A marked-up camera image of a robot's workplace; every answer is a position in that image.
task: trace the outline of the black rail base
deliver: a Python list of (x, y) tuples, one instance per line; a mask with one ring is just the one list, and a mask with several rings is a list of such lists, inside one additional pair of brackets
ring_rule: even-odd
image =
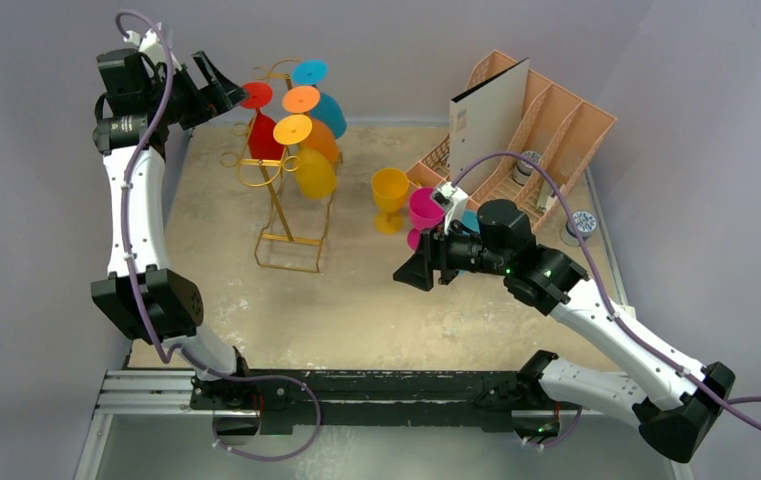
[[(513, 411), (553, 410), (550, 399), (527, 395), (517, 371), (253, 370), (249, 378), (283, 375), (306, 384), (321, 402), (324, 425), (479, 427), (490, 433), (532, 436), (542, 425), (513, 418)], [(196, 410), (261, 407), (263, 435), (288, 435), (295, 425), (313, 425), (315, 406), (287, 381), (233, 383), (235, 390), (206, 397), (193, 389)], [(576, 408), (564, 405), (563, 409)]]

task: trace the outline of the plastic cup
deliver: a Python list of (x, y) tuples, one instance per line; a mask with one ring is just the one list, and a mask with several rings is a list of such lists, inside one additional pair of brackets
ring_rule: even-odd
[(315, 87), (295, 87), (283, 95), (283, 108), (289, 113), (306, 113), (321, 101), (321, 92)]
[(418, 248), (421, 231), (435, 227), (445, 218), (445, 210), (433, 201), (432, 195), (433, 188), (423, 187), (409, 198), (409, 219), (414, 228), (407, 234), (407, 244), (413, 250)]
[(315, 85), (326, 76), (327, 64), (315, 58), (299, 63), (292, 71), (292, 80), (297, 85)]
[(310, 118), (312, 122), (312, 131), (309, 136), (301, 142), (301, 145), (307, 146), (313, 150), (318, 150), (327, 158), (331, 165), (339, 162), (339, 145), (333, 138), (333, 132), (330, 128), (317, 118)]
[(271, 117), (256, 112), (253, 117), (253, 128), (248, 138), (248, 150), (251, 158), (258, 160), (279, 160), (283, 158), (283, 146), (274, 140), (274, 120)]
[(309, 115), (321, 120), (325, 125), (330, 127), (333, 137), (337, 139), (344, 135), (348, 129), (348, 122), (345, 120), (345, 115), (342, 113), (339, 103), (324, 92), (321, 92), (318, 105), (310, 110)]
[(304, 145), (312, 132), (312, 120), (306, 115), (289, 115), (274, 126), (274, 139), (281, 145), (298, 145), (295, 179), (304, 197), (317, 200), (336, 189), (336, 172), (318, 150)]
[(384, 168), (371, 177), (371, 193), (380, 213), (374, 217), (374, 228), (385, 234), (397, 233), (403, 228), (400, 209), (406, 203), (409, 178), (397, 168)]
[(242, 85), (242, 88), (245, 89), (248, 96), (239, 105), (250, 110), (260, 109), (268, 105), (268, 102), (274, 97), (271, 86), (264, 82), (248, 82)]

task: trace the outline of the desk organizer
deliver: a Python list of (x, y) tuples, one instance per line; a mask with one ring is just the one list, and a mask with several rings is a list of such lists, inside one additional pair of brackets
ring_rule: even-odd
[[(474, 67), (467, 88), (495, 76), (515, 63), (516, 60), (509, 56), (493, 51)], [(530, 70), (521, 123), (506, 150), (518, 153), (534, 150), (541, 153), (539, 164), (556, 180), (560, 190), (567, 194), (574, 188), (615, 123), (614, 116)], [(440, 182), (450, 180), (447, 165), (449, 142), (450, 136), (445, 137), (407, 171), (410, 191), (419, 187), (435, 187)], [(535, 232), (553, 213), (555, 204), (544, 212), (537, 209), (537, 199), (544, 179), (534, 172), (524, 186), (519, 185), (512, 179), (515, 164), (516, 160), (512, 157), (502, 158), (492, 175), (474, 193), (468, 192), (468, 209), (476, 211), (488, 200), (510, 199), (530, 217)]]

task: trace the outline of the table surface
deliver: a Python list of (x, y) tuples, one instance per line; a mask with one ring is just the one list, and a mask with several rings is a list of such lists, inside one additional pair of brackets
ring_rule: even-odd
[[(351, 127), (339, 139), (344, 162), (320, 274), (256, 264), (253, 250), (269, 217), (269, 195), (242, 185), (236, 169), (220, 163), (231, 161), (224, 152), (241, 148), (231, 130), (195, 130), (166, 238), (172, 268), (201, 290), (205, 321), (240, 349), (251, 368), (516, 370), (546, 349), (587, 367), (618, 370), (584, 338), (514, 300), (499, 277), (465, 273), (429, 293), (392, 281), (412, 253), (410, 225), (406, 219), (394, 235), (375, 231), (371, 176), (383, 167), (406, 170), (446, 129)], [(260, 180), (255, 167), (245, 171)], [(585, 180), (569, 202), (573, 210), (594, 211)], [(320, 236), (325, 202), (301, 197), (290, 175), (282, 203), (295, 236)], [(587, 267), (580, 249), (559, 239), (565, 219), (556, 212), (537, 238)], [(602, 236), (596, 233), (588, 244), (614, 296)], [(314, 260), (306, 246), (264, 246), (261, 252), (294, 266)], [(136, 341), (128, 366), (162, 365), (149, 345)], [(170, 367), (187, 368), (180, 359)]]
[[(567, 417), (563, 418), (563, 425), (570, 421)], [(486, 433), (472, 427), (325, 425), (307, 451), (276, 463), (255, 462), (213, 449), (211, 422), (211, 418), (203, 415), (115, 415), (97, 478), (676, 478), (671, 464), (642, 441), (635, 428), (588, 413), (584, 413), (577, 428), (559, 448), (548, 449), (544, 454), (521, 447), (513, 432)], [(281, 454), (300, 446), (310, 430), (308, 426), (295, 426), (292, 435), (258, 435), (241, 448), (258, 455)]]

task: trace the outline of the magenta cup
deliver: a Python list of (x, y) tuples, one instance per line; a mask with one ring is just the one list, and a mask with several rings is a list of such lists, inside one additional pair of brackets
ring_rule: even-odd
[(421, 231), (433, 228), (445, 218), (445, 211), (430, 197), (432, 188), (419, 188), (409, 197), (409, 219), (415, 227), (407, 234), (407, 244), (413, 250), (418, 248)]

